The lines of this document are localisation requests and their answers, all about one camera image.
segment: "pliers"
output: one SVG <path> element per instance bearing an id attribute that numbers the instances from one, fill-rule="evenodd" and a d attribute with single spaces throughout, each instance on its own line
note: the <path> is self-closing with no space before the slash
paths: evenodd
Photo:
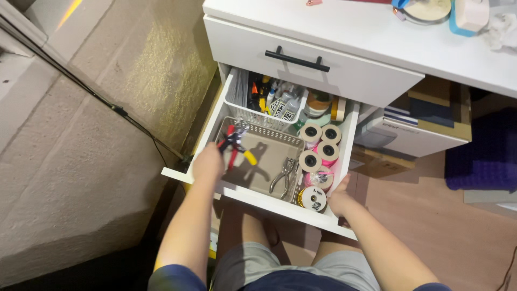
<path id="1" fill-rule="evenodd" d="M 223 134 L 224 139 L 217 145 L 219 147 L 219 151 L 221 152 L 221 154 L 224 152 L 224 150 L 226 150 L 228 146 L 232 145 L 233 147 L 232 156 L 230 157 L 230 161 L 228 162 L 228 171 L 231 171 L 233 169 L 233 163 L 235 161 L 235 158 L 237 157 L 238 152 L 243 153 L 244 157 L 248 159 L 252 166 L 255 166 L 257 164 L 255 156 L 240 144 L 240 139 L 245 132 L 246 130 L 244 129 L 235 131 L 235 125 L 229 125 L 226 135 Z"/>
<path id="2" fill-rule="evenodd" d="M 285 177 L 285 189 L 282 193 L 282 196 L 280 199 L 283 199 L 285 195 L 287 194 L 287 190 L 289 190 L 289 174 L 293 171 L 295 165 L 295 160 L 292 158 L 286 158 L 284 161 L 284 164 L 282 165 L 282 171 L 278 176 L 275 177 L 273 182 L 271 182 L 271 185 L 269 186 L 269 193 L 273 193 L 273 189 L 275 188 L 275 185 L 280 181 L 282 177 Z"/>

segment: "shorts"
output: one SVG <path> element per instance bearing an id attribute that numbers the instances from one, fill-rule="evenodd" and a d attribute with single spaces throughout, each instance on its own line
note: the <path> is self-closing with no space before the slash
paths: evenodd
<path id="1" fill-rule="evenodd" d="M 279 270 L 300 270 L 327 276 L 359 291 L 380 291 L 363 254 L 339 251 L 326 255 L 314 266 L 282 266 L 268 248 L 246 242 L 229 250 L 219 261 L 212 279 L 214 291 L 236 291 L 259 278 Z"/>

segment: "drawer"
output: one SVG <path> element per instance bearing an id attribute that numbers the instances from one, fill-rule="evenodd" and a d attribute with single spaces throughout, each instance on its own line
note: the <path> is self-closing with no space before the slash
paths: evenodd
<path id="1" fill-rule="evenodd" d="M 229 106 L 224 103 L 224 99 L 228 94 L 229 88 L 235 86 L 235 82 L 236 79 L 234 78 L 232 71 L 226 79 L 221 96 L 214 107 L 212 115 L 209 117 L 205 131 L 202 133 L 200 144 L 194 155 L 194 160 L 197 158 L 197 155 L 199 155 L 207 143 L 215 140 L 223 119 L 226 116 L 232 117 Z M 348 163 L 350 161 L 350 154 L 352 152 L 352 144 L 354 141 L 354 132 L 358 113 L 359 103 L 353 100 L 348 100 L 346 103 L 345 121 L 339 126 L 342 132 L 342 140 L 339 144 L 340 157 L 338 162 L 332 166 L 332 170 L 334 171 L 335 175 L 335 182 L 334 185 L 332 185 L 332 190 L 348 173 Z M 169 168 L 163 168 L 162 174 L 189 184 L 194 181 L 192 176 L 192 167 L 188 169 L 187 173 L 181 173 Z M 273 198 L 271 196 L 267 196 L 225 181 L 219 182 L 216 192 L 254 205 L 256 207 L 260 207 L 265 210 L 314 225 L 321 229 L 356 239 L 352 230 L 338 225 L 338 218 L 332 213 L 330 207 L 327 207 L 324 213 L 317 213 L 289 202 L 279 200 L 277 198 Z"/>
<path id="2" fill-rule="evenodd" d="M 259 72 L 366 104 L 386 107 L 424 78 L 424 74 L 315 46 L 205 15 L 215 61 Z M 281 46 L 281 54 L 315 63 L 319 69 L 266 56 Z"/>

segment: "desk top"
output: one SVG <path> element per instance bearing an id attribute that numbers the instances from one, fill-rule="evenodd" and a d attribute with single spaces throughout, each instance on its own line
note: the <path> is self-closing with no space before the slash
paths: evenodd
<path id="1" fill-rule="evenodd" d="M 346 0 L 206 0 L 213 17 L 517 98 L 517 53 L 493 52 L 449 22 L 400 21 L 391 5 Z"/>

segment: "black drawer handle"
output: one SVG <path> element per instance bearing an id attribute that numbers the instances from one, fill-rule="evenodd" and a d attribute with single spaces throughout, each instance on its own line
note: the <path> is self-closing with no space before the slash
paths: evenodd
<path id="1" fill-rule="evenodd" d="M 274 57 L 275 59 L 283 60 L 286 62 L 290 62 L 290 63 L 297 64 L 297 65 L 304 66 L 304 67 L 313 68 L 313 69 L 324 71 L 324 72 L 330 71 L 330 67 L 327 67 L 327 66 L 324 66 L 321 64 L 322 57 L 320 57 L 320 56 L 317 58 L 316 63 L 311 63 L 311 62 L 308 62 L 305 60 L 297 59 L 292 56 L 281 54 L 280 53 L 281 51 L 282 51 L 282 47 L 278 46 L 276 52 L 266 51 L 266 56 Z"/>

